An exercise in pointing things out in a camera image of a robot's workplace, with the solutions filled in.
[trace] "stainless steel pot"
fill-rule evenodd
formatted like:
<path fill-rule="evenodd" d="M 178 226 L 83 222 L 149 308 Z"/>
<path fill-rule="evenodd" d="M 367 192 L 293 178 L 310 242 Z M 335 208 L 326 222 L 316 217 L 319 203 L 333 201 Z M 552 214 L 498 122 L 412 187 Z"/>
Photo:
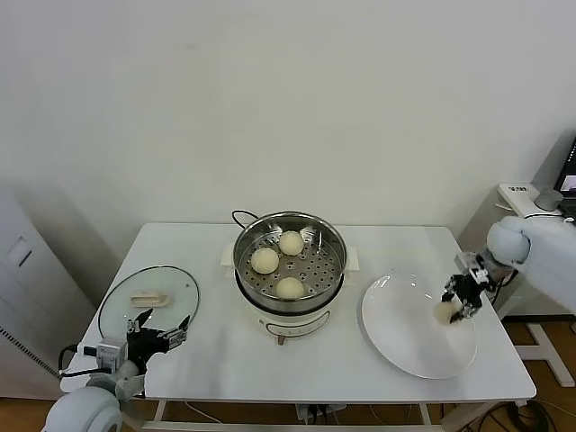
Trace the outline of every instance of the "stainless steel pot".
<path fill-rule="evenodd" d="M 278 241 L 285 231 L 300 232 L 304 238 L 304 250 L 298 256 L 280 251 Z M 271 248 L 278 254 L 280 264 L 273 273 L 259 274 L 252 269 L 250 258 L 259 248 Z M 269 313 L 298 316 L 317 311 L 336 297 L 344 280 L 347 249 L 325 220 L 299 211 L 281 211 L 246 226 L 234 244 L 233 256 L 238 286 L 253 304 Z M 302 282 L 303 297 L 276 296 L 276 284 L 289 276 Z"/>

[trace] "white table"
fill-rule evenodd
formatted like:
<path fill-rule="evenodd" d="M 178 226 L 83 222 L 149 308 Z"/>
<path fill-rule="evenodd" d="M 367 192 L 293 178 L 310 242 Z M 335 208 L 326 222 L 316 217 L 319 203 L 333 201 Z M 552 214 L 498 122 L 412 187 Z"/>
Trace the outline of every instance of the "white table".
<path fill-rule="evenodd" d="M 478 354 L 454 378 L 426 380 L 404 373 L 377 353 L 363 335 L 357 308 L 364 290 L 392 269 L 422 275 L 437 287 L 440 297 L 448 277 L 457 273 L 454 257 L 460 251 L 448 229 L 337 229 L 348 245 L 356 246 L 360 271 L 338 295 L 325 328 L 278 346 L 250 318 L 246 301 L 220 266 L 221 252 L 239 234 L 239 227 L 144 225 L 112 286 L 144 267 L 171 265 L 193 275 L 201 293 L 187 341 L 167 355 L 151 358 L 147 396 L 153 400 L 285 403 L 488 402 L 455 409 L 443 421 L 446 430 L 455 430 L 497 401 L 523 401 L 536 395 L 485 297 L 485 306 L 474 318 Z M 96 316 L 82 340 L 90 346 L 101 339 Z M 75 355 L 71 363 L 72 370 L 93 367 L 95 360 L 81 355 Z M 65 379 L 61 388 L 72 392 L 86 380 Z"/>

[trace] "wooden floor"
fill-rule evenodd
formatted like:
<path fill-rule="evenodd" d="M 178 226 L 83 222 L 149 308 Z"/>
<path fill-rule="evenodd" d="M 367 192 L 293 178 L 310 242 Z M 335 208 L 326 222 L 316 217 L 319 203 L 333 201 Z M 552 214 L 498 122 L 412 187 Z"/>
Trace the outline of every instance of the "wooden floor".
<path fill-rule="evenodd" d="M 517 345 L 530 345 L 534 341 L 523 324 L 506 324 L 508 334 Z M 554 346 L 560 353 L 568 369 L 576 376 L 576 335 L 570 331 L 567 322 L 553 322 L 544 324 L 544 329 Z M 564 389 L 558 385 L 552 372 L 545 362 L 527 362 L 526 368 L 530 372 L 538 389 L 536 396 L 539 400 L 549 401 L 565 410 L 576 414 L 576 388 Z M 38 432 L 44 425 L 46 414 L 53 402 L 45 400 L 0 400 L 0 431 L 11 432 Z M 154 401 L 138 401 L 138 408 L 147 419 L 153 419 L 157 403 Z M 293 405 L 260 405 L 235 403 L 195 403 L 194 406 L 225 423 L 260 423 L 260 424 L 299 424 Z M 449 412 L 452 405 L 445 406 Z M 440 408 L 429 405 L 430 417 L 433 423 L 439 421 Z M 417 406 L 410 408 L 407 405 L 373 405 L 378 418 L 385 424 L 398 425 L 404 423 L 419 424 L 421 421 Z M 556 408 L 546 406 L 546 410 L 553 417 L 559 432 L 572 432 L 576 430 L 576 418 L 562 413 Z M 379 420 L 374 417 L 367 405 L 355 405 L 337 413 L 342 425 L 378 425 Z M 504 409 L 496 411 L 494 416 L 510 431 L 516 429 L 507 419 Z M 165 415 L 166 420 L 180 421 L 209 421 L 200 414 L 192 411 L 183 403 L 172 402 L 168 404 Z M 328 416 L 328 423 L 335 424 L 332 416 Z M 472 424 L 478 432 L 478 423 Z M 494 420 L 487 418 L 481 432 L 504 431 Z"/>

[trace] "power outlet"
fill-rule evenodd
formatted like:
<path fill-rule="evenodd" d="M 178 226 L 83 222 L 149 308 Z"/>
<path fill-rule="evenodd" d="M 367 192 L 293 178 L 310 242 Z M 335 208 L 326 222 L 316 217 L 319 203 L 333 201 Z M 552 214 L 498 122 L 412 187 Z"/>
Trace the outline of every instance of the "power outlet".
<path fill-rule="evenodd" d="M 297 403 L 296 405 L 296 415 L 298 416 L 298 420 L 304 421 L 307 425 L 309 424 L 309 420 L 313 419 L 313 416 L 310 411 L 310 404 L 308 403 Z M 326 413 L 330 414 L 335 411 L 343 410 L 346 405 L 327 405 L 326 406 Z M 318 410 L 318 418 L 322 417 L 322 411 Z"/>

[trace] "white plate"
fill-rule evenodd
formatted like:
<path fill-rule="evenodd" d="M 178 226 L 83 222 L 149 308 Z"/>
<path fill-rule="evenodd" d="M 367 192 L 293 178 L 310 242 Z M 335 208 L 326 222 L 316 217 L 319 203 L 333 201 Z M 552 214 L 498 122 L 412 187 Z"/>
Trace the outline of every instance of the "white plate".
<path fill-rule="evenodd" d="M 421 378 L 458 375 L 476 356 L 472 319 L 440 324 L 429 290 L 414 274 L 390 274 L 366 290 L 362 322 L 376 349 L 400 369 Z"/>

